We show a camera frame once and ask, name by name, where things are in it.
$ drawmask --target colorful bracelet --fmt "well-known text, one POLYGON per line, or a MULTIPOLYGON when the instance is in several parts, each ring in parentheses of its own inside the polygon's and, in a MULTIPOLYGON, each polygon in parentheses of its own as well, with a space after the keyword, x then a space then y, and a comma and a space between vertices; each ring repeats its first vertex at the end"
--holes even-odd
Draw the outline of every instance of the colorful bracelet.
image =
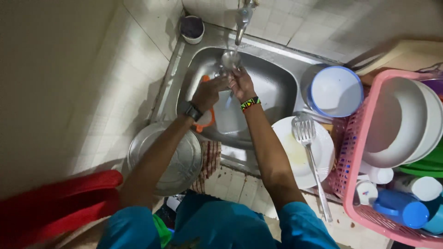
POLYGON ((255 105, 255 104, 260 104, 260 103, 261 103, 261 101, 258 97, 253 97, 253 98, 250 98, 250 99, 246 100, 245 102, 243 102, 240 105, 240 108, 241 108, 242 112, 245 112, 245 110, 247 108, 249 108, 250 106, 255 105))

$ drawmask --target pink plastic dish rack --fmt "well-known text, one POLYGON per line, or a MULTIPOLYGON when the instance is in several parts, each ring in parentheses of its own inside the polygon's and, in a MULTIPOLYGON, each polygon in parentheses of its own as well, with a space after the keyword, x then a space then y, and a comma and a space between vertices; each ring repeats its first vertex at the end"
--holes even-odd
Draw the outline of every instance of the pink plastic dish rack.
POLYGON ((388 79, 395 77, 423 80, 431 75, 402 70, 386 70, 374 78, 368 97, 349 118, 338 156, 337 170, 331 173, 330 185, 335 194, 342 199, 348 216, 366 228, 403 244, 443 249, 443 239, 441 238, 422 235, 417 230, 399 225, 374 211, 370 206, 354 206, 352 204, 363 149, 381 85, 388 79))

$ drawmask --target dirty plate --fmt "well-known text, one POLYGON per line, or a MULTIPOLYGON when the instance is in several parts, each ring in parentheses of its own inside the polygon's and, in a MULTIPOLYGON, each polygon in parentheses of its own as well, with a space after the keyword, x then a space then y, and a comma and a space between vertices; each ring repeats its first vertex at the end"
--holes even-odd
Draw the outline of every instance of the dirty plate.
MULTIPOLYGON (((171 122, 154 123, 141 130, 129 146, 128 166, 132 170, 152 143, 171 122)), ((157 183, 154 195, 171 196, 185 191, 202 169, 202 147, 192 131, 186 132, 171 162, 157 183)))
MULTIPOLYGON (((291 121, 294 117, 286 117, 272 125, 291 164, 292 173, 300 189, 316 186, 314 174, 307 160, 305 148, 292 135, 291 121)), ((326 179, 334 163, 334 143, 328 131, 315 122, 316 138, 312 142, 312 153, 319 171, 320 180, 326 179)))

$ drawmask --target tiled countertop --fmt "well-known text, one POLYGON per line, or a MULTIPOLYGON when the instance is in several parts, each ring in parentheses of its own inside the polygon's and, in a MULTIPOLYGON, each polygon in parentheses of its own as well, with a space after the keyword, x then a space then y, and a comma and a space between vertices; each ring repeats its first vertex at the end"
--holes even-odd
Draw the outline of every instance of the tiled countertop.
MULTIPOLYGON (((277 211, 263 182, 251 175, 219 166, 205 181, 206 194, 223 200, 244 204, 255 212, 278 220, 277 211)), ((319 218, 320 200, 311 194, 303 193, 306 202, 319 218)), ((329 202, 334 221, 326 223, 332 238, 339 244, 353 249, 385 249, 390 247, 390 239, 352 221, 343 206, 329 202)))

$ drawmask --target metal pot lid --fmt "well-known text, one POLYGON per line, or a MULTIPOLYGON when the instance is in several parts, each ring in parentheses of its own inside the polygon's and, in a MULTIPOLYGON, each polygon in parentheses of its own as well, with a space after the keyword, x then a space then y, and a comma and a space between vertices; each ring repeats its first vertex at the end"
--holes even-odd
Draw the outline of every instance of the metal pot lid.
MULTIPOLYGON (((171 123, 153 123, 137 134, 129 146, 128 167, 130 171, 171 123)), ((195 181, 201 169, 202 147, 196 135, 189 130, 177 146, 166 171, 160 177, 154 195, 171 196, 185 191, 195 181)))

